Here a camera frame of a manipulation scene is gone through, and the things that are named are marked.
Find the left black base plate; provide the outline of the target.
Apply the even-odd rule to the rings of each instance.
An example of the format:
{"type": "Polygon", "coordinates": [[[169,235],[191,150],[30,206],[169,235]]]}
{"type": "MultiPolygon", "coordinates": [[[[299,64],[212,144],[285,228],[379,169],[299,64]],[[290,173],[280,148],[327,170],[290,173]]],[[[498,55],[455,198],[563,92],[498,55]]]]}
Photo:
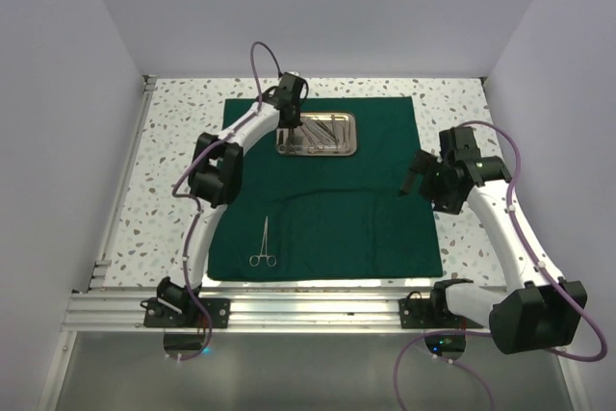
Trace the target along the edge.
{"type": "Polygon", "coordinates": [[[145,311],[143,325],[147,328],[208,328],[226,329],[230,316],[230,300],[227,298],[201,298],[203,310],[189,299],[176,307],[162,302],[157,297],[142,300],[140,307],[145,311]]]}

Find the aluminium rail frame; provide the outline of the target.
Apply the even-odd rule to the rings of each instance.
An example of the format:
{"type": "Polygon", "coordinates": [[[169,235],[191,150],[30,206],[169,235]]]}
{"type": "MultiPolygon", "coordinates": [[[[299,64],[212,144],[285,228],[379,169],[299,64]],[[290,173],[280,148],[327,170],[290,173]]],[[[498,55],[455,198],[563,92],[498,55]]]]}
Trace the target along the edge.
{"type": "MultiPolygon", "coordinates": [[[[477,78],[313,78],[309,87],[320,98],[410,98],[424,148],[434,147],[438,130],[455,122],[491,121],[477,78]]],[[[78,381],[77,349],[88,335],[149,335],[138,303],[179,268],[182,234],[190,222],[191,205],[170,194],[189,139],[201,129],[220,128],[226,99],[247,98],[254,91],[248,78],[146,78],[109,230],[89,287],[69,300],[40,409],[62,407],[69,386],[78,381]]],[[[231,300],[232,334],[287,337],[397,334],[395,300],[404,291],[423,292],[430,285],[428,278],[203,282],[207,295],[231,300]]]]}

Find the steel forceps with ring handles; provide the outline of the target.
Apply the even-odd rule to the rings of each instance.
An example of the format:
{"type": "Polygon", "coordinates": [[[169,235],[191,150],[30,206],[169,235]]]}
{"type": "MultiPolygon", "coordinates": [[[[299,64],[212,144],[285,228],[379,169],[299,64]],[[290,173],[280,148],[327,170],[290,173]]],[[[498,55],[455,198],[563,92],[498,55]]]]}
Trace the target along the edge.
{"type": "Polygon", "coordinates": [[[259,267],[264,263],[267,267],[273,268],[277,264],[277,258],[269,253],[269,217],[264,218],[262,240],[259,252],[251,255],[248,263],[253,267],[259,267]]]}

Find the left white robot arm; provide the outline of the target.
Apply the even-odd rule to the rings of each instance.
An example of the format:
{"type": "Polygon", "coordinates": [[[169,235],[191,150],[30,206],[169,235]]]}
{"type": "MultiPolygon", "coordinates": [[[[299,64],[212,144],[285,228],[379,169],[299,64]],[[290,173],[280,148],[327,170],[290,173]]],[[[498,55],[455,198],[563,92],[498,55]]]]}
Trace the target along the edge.
{"type": "Polygon", "coordinates": [[[308,91],[305,79],[285,72],[277,85],[259,92],[248,110],[219,135],[203,133],[197,139],[192,163],[172,189],[174,197],[196,204],[182,248],[184,285],[175,285],[168,276],[157,288],[157,302],[178,326],[190,326],[206,316],[198,300],[205,260],[222,214],[240,193],[244,154],[278,128],[299,127],[308,91]]]}

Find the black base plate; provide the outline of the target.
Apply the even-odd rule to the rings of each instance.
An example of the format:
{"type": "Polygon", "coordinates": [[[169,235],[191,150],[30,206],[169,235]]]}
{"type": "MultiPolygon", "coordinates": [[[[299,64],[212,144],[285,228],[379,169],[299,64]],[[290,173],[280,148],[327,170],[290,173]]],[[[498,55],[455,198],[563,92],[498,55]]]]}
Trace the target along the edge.
{"type": "Polygon", "coordinates": [[[404,297],[398,301],[399,324],[402,329],[462,329],[481,328],[466,318],[438,314],[428,298],[404,297]]]}
{"type": "Polygon", "coordinates": [[[176,307],[162,302],[157,297],[142,300],[140,307],[145,311],[143,325],[147,328],[208,328],[226,329],[230,316],[230,300],[227,298],[201,298],[203,310],[189,299],[176,307]]]}

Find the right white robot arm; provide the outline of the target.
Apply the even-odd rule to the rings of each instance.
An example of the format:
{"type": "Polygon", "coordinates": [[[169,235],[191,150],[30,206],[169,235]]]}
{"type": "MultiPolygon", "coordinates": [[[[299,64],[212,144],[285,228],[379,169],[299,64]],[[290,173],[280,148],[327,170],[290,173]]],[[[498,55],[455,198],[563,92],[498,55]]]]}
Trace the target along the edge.
{"type": "Polygon", "coordinates": [[[500,157],[482,155],[469,126],[440,132],[439,142],[438,155],[415,153],[399,192],[407,195],[417,185],[436,213],[454,216],[469,207],[496,252],[506,292],[493,293],[468,278],[446,279],[427,298],[402,299],[401,314],[422,327],[466,319],[487,328],[505,354],[569,345],[587,293],[545,254],[514,198],[514,173],[500,157]]]}

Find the green surgical cloth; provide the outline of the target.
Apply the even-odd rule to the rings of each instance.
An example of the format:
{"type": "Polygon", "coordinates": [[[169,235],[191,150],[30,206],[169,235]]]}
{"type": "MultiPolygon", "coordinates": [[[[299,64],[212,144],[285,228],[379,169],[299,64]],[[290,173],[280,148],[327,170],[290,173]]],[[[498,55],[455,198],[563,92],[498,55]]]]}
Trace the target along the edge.
{"type": "Polygon", "coordinates": [[[348,112],[358,147],[348,157],[276,152],[273,135],[244,156],[243,184],[220,219],[207,274],[219,281],[436,277],[443,268],[431,206],[399,196],[420,146],[412,100],[311,99],[313,112],[348,112]],[[253,268],[269,217],[273,268],[253,268]]]}

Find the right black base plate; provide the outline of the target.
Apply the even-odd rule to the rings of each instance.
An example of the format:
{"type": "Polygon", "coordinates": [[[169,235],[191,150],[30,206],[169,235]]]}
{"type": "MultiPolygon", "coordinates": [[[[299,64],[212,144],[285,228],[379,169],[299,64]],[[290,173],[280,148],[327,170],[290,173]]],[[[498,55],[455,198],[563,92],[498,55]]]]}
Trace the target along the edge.
{"type": "Polygon", "coordinates": [[[402,329],[462,329],[481,328],[466,318],[438,314],[428,298],[404,297],[398,301],[399,324],[402,329]]]}

